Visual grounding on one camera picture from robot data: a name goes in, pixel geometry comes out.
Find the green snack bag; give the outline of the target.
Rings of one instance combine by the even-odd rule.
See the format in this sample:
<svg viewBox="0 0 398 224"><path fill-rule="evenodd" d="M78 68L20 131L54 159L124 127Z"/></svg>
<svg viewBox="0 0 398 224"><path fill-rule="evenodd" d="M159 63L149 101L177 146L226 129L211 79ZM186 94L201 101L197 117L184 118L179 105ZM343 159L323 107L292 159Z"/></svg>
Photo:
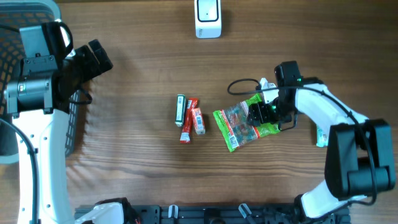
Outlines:
<svg viewBox="0 0 398 224"><path fill-rule="evenodd" d="M280 132L276 124L266 123L255 127L247 123L249 106L260 102L262 102L262 95L257 93L248 100L213 112L229 152L234 152L251 141Z"/></svg>

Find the white teal wipes packet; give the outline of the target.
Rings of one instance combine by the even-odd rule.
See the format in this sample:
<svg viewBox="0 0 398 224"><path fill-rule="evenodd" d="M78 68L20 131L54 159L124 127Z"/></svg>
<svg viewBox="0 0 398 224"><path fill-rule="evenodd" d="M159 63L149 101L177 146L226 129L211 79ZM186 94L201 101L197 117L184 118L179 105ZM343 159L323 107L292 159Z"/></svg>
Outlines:
<svg viewBox="0 0 398 224"><path fill-rule="evenodd" d="M317 147L327 147L328 146L328 135L326 135L323 130L317 126Z"/></svg>

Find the red white candy pack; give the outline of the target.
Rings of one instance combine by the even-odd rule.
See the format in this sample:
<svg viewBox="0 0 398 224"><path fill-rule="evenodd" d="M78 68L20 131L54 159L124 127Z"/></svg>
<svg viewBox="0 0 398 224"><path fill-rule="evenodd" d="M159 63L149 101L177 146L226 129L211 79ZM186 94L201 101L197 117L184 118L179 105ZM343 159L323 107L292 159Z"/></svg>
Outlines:
<svg viewBox="0 0 398 224"><path fill-rule="evenodd" d="M195 129L195 132L198 135L205 134L206 130L205 130L205 124L201 109L199 108L192 109L192 119L193 119L193 127Z"/></svg>

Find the red stick packet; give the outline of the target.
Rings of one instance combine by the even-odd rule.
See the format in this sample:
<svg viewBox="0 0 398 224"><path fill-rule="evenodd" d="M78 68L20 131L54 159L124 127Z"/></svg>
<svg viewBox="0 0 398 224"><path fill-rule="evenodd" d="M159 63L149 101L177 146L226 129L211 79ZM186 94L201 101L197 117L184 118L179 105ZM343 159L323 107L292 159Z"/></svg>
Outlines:
<svg viewBox="0 0 398 224"><path fill-rule="evenodd" d="M197 107L198 98L189 98L187 101L187 108L185 112L185 120L182 128L182 133L180 137L180 143L189 144L190 143L190 132L192 129L192 110Z"/></svg>

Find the green white gum pack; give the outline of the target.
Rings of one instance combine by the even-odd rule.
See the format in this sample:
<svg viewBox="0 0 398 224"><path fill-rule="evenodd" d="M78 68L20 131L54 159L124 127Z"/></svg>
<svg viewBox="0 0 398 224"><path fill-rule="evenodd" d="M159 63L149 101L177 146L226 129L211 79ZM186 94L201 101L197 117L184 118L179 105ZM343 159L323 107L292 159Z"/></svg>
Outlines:
<svg viewBox="0 0 398 224"><path fill-rule="evenodd" d="M175 124L177 127L181 128L185 121L185 111L186 111L186 96L183 94L177 95L177 104L176 104L176 114L175 114Z"/></svg>

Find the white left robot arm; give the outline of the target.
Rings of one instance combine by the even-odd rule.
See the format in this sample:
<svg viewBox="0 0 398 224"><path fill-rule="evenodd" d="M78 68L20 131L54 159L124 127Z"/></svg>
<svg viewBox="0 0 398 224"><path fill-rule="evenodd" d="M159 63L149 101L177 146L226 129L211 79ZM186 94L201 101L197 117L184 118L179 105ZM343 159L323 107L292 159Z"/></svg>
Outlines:
<svg viewBox="0 0 398 224"><path fill-rule="evenodd" d="M19 150L18 223L74 223L65 155L70 107L90 104L82 85L112 67L97 39L76 49L73 57L21 60L6 90Z"/></svg>

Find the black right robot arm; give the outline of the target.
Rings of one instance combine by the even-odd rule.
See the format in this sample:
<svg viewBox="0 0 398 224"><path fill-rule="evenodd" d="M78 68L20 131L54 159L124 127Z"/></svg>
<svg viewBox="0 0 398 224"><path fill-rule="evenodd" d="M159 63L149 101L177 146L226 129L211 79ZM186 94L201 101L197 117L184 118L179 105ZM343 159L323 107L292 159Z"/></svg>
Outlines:
<svg viewBox="0 0 398 224"><path fill-rule="evenodd" d="M297 122L307 115L327 136L324 180L299 195L299 222L326 218L352 204L370 206L381 192L396 184L391 127L384 119L369 119L335 97L317 77L303 77L295 61L274 69L276 84L259 81L255 91L264 97L249 106L252 126Z"/></svg>

